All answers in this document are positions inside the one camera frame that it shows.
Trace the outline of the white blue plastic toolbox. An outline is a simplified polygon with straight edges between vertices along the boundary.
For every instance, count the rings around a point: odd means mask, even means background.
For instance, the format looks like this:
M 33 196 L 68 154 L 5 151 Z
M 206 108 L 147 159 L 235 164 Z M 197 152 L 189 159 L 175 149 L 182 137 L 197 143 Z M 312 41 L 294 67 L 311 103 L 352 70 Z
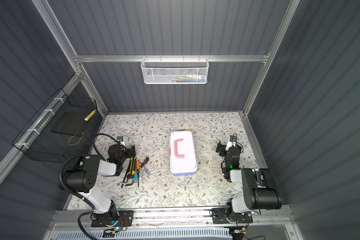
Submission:
M 198 170 L 195 140 L 191 131 L 170 133 L 170 170 L 175 177 L 192 176 Z

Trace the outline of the yellow black screwdriver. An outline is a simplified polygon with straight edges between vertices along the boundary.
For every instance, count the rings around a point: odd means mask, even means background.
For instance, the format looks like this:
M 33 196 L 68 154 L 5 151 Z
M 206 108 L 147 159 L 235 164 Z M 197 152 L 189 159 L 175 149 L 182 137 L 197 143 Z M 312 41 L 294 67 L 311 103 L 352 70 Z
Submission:
M 147 163 L 149 162 L 150 158 L 146 157 L 145 160 L 143 161 L 143 163 L 141 164 L 141 169 L 144 170 Z

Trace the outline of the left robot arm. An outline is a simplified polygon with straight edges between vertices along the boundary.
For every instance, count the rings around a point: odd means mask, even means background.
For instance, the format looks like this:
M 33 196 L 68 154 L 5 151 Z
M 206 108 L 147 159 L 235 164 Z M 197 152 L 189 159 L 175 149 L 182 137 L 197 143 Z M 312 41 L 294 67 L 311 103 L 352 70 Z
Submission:
M 96 146 L 97 137 L 104 136 L 115 142 L 105 159 Z M 99 133 L 92 140 L 95 155 L 77 155 L 66 160 L 59 171 L 60 188 L 83 200 L 91 207 L 89 215 L 101 226 L 113 227 L 121 217 L 113 200 L 106 197 L 97 185 L 97 176 L 118 177 L 124 162 L 136 156 L 135 146 L 128 148 L 124 137 Z

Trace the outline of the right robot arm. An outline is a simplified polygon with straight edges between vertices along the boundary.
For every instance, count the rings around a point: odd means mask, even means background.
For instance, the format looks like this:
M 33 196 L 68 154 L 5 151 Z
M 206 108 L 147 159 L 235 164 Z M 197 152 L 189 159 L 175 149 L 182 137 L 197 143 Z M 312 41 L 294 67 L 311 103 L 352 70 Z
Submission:
M 216 152 L 223 157 L 221 170 L 225 180 L 241 184 L 242 192 L 228 200 L 225 208 L 227 218 L 248 214 L 253 210 L 278 210 L 282 197 L 269 169 L 240 168 L 242 147 L 231 141 L 227 145 L 217 143 Z

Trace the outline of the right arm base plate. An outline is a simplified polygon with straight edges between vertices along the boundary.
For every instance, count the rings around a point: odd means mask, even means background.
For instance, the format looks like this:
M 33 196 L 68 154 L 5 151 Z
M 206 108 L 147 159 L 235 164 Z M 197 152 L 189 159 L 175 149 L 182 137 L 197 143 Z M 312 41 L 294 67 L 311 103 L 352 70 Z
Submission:
M 253 223 L 251 212 L 235 213 L 226 208 L 213 208 L 209 210 L 209 214 L 216 225 Z

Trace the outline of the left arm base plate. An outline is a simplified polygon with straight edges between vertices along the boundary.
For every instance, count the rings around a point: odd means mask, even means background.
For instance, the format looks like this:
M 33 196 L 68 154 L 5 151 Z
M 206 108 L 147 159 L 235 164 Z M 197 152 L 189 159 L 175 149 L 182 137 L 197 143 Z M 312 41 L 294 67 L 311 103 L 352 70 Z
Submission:
M 91 227 L 130 227 L 134 211 L 118 211 L 117 213 L 91 214 Z

